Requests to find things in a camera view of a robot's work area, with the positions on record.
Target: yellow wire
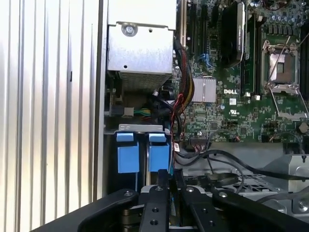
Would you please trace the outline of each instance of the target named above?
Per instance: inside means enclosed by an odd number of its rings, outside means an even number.
[[[188,94],[188,98],[185,100],[184,104],[183,104],[183,109],[182,111],[184,110],[184,108],[187,107],[187,105],[189,104],[189,101],[190,101],[190,96],[191,96],[191,93],[192,93],[192,89],[193,89],[193,85],[192,85],[192,76],[191,74],[189,74],[190,76],[190,87],[189,87],[189,94]]]

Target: metal bracket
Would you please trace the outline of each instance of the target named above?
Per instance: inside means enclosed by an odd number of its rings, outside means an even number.
[[[285,118],[288,118],[290,120],[300,120],[301,118],[308,118],[309,117],[309,112],[308,112],[308,109],[306,107],[306,103],[303,99],[303,96],[301,95],[301,93],[299,91],[298,86],[296,86],[296,85],[273,85],[273,84],[270,84],[268,86],[269,86],[269,91],[270,91],[270,94],[271,94],[273,101],[275,103],[275,107],[276,107],[277,114],[278,114],[279,117],[285,117]],[[275,94],[281,94],[282,92],[285,92],[289,95],[298,96],[299,102],[302,103],[305,111],[297,113],[297,114],[293,114],[293,115],[290,114],[290,113],[282,112],[279,109],[279,106],[278,106],[279,104],[278,104],[278,102],[276,101],[276,98],[275,98]]]

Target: screw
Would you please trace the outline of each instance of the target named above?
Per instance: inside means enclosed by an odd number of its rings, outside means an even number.
[[[128,196],[131,196],[132,194],[133,194],[132,192],[127,191],[127,192],[125,193],[125,196],[128,197]]]
[[[224,198],[227,197],[227,194],[225,192],[219,192],[219,196]]]
[[[187,190],[188,192],[193,192],[193,191],[194,191],[194,188],[192,188],[192,187],[187,187],[186,190]]]
[[[126,27],[126,33],[127,34],[133,34],[133,32],[134,32],[134,28],[132,27],[132,26],[127,26]]]
[[[309,209],[307,202],[303,201],[298,202],[298,207],[301,212],[306,212]]]
[[[158,186],[158,187],[155,188],[155,190],[156,191],[162,191],[163,189],[160,186]]]

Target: metal side panel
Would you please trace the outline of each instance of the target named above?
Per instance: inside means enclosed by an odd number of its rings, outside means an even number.
[[[1,1],[0,232],[92,202],[98,1]]]

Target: chipset heatsink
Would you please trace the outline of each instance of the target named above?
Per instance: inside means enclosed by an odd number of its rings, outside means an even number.
[[[217,81],[211,76],[194,78],[195,91],[192,102],[216,102]]]

